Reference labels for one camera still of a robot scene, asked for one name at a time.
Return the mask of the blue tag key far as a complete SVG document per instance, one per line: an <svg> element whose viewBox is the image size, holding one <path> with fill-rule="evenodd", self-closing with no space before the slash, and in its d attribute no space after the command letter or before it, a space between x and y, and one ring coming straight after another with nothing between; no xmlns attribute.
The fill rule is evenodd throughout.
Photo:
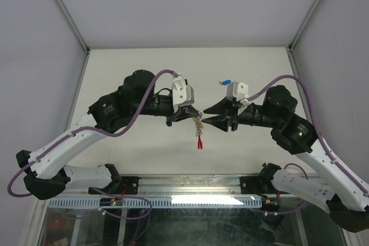
<svg viewBox="0 0 369 246"><path fill-rule="evenodd" d="M219 81L219 84L222 86L226 86L229 85L232 81L231 80L224 80L224 81Z"/></svg>

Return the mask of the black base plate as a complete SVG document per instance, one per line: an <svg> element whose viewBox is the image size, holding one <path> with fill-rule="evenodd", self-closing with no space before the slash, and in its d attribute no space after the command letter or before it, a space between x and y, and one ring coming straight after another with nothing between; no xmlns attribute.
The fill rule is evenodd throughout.
<svg viewBox="0 0 369 246"><path fill-rule="evenodd" d="M271 194L276 196L277 190L272 185L272 180L273 177L241 176L239 178L241 194L256 194L259 196Z"/></svg>
<svg viewBox="0 0 369 246"><path fill-rule="evenodd" d="M108 188L100 188L100 190L111 195L137 195L140 179L139 176L121 176L119 184Z"/></svg>

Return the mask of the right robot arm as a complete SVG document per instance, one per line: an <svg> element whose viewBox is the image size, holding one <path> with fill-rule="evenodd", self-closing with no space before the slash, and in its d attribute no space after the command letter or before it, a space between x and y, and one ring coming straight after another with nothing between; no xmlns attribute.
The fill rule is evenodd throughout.
<svg viewBox="0 0 369 246"><path fill-rule="evenodd" d="M270 128L272 140L305 162L325 183L293 177L280 166L268 163L258 174L259 189L276 189L314 204L349 232L368 229L368 184L321 144L314 126L295 113L297 104L285 86L272 86L261 105L241 104L234 96L226 96L204 110L209 117L203 123L225 132L235 131L240 124Z"/></svg>

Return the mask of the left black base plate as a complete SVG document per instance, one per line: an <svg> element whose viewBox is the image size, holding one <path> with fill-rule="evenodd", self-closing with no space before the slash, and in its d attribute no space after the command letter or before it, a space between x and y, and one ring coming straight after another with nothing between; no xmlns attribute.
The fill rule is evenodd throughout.
<svg viewBox="0 0 369 246"><path fill-rule="evenodd" d="M100 190L111 195L137 195L140 179L139 176L121 176L119 184L108 188L100 188Z"/></svg>

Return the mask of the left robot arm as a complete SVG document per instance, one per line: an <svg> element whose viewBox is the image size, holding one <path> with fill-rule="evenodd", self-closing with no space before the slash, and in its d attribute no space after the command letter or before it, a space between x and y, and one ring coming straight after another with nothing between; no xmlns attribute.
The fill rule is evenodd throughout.
<svg viewBox="0 0 369 246"><path fill-rule="evenodd" d="M193 104L193 88L175 71L153 74L136 70L52 142L39 150L16 154L19 172L25 174L25 196L47 200L80 188L98 189L106 194L117 192L122 178L115 165L76 167L69 161L102 139L122 136L140 115L164 117L168 127L174 122L198 118L201 113Z"/></svg>

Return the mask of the aluminium mounting rail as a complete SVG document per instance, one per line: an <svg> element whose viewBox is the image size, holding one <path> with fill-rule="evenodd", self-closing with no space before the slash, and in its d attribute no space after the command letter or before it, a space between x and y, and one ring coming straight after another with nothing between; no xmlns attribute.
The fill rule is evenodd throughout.
<svg viewBox="0 0 369 246"><path fill-rule="evenodd" d="M170 196L184 194L226 194L243 195L240 190L241 176L232 174L210 175L130 175L139 176L137 196ZM263 195L274 198L274 195Z"/></svg>

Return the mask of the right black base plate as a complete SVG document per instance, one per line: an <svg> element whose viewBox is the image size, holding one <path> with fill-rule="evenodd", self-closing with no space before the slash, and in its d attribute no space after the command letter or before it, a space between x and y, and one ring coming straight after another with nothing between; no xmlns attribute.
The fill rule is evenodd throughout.
<svg viewBox="0 0 369 246"><path fill-rule="evenodd" d="M277 190L272 185L272 180L273 177L241 176L239 178L241 194L256 194L259 196L271 194L276 196Z"/></svg>

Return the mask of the red handle keyring holder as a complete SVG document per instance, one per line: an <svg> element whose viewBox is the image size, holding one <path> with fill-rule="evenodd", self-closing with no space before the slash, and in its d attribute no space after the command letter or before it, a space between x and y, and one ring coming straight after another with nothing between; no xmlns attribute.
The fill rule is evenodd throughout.
<svg viewBox="0 0 369 246"><path fill-rule="evenodd" d="M203 130L203 124L202 124L202 118L201 116L198 116L196 118L193 118L194 124L195 124L195 136L197 137L197 149L202 150L204 148L203 142L202 142L202 130Z"/></svg>

